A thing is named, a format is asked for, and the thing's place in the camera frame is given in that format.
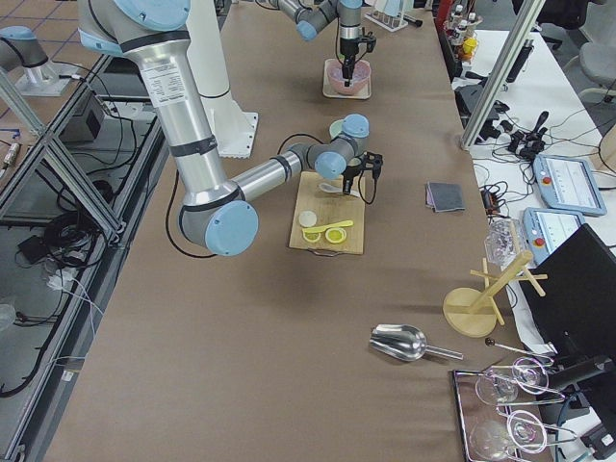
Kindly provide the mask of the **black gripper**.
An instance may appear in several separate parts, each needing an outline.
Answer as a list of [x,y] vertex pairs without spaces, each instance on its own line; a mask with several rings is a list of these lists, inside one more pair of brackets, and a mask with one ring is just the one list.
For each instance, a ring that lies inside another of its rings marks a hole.
[[366,152],[362,156],[353,158],[343,172],[343,194],[353,194],[354,178],[365,171],[370,171],[373,182],[377,183],[382,166],[383,156],[381,154]]
[[366,46],[366,53],[371,53],[375,48],[376,37],[373,32],[366,32],[362,26],[339,27],[339,56],[342,60],[342,75],[344,86],[352,84],[356,57],[360,53],[361,45]]

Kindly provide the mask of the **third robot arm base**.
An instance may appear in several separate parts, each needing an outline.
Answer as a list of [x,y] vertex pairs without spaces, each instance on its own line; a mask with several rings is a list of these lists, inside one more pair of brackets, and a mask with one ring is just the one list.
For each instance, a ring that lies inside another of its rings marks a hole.
[[53,62],[31,29],[9,26],[1,29],[1,70],[9,73],[17,68],[23,75],[15,86],[24,96],[62,96],[70,82],[80,82],[75,64]]

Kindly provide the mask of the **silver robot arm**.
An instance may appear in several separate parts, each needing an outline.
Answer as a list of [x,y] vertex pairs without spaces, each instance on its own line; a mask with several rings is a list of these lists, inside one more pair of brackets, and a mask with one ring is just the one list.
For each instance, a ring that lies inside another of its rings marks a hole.
[[349,87],[356,64],[361,60],[360,45],[366,53],[375,48],[376,37],[362,27],[362,1],[321,1],[316,7],[304,6],[300,1],[270,0],[269,4],[288,16],[305,41],[313,40],[327,25],[338,21],[338,54],[343,57],[343,82]]
[[185,196],[178,224],[184,237],[220,256],[253,243],[259,219],[251,200],[312,169],[333,180],[374,165],[363,115],[344,118],[328,143],[296,143],[257,167],[227,177],[189,57],[197,46],[194,1],[81,1],[79,34],[89,50],[126,58],[139,69],[161,122]]

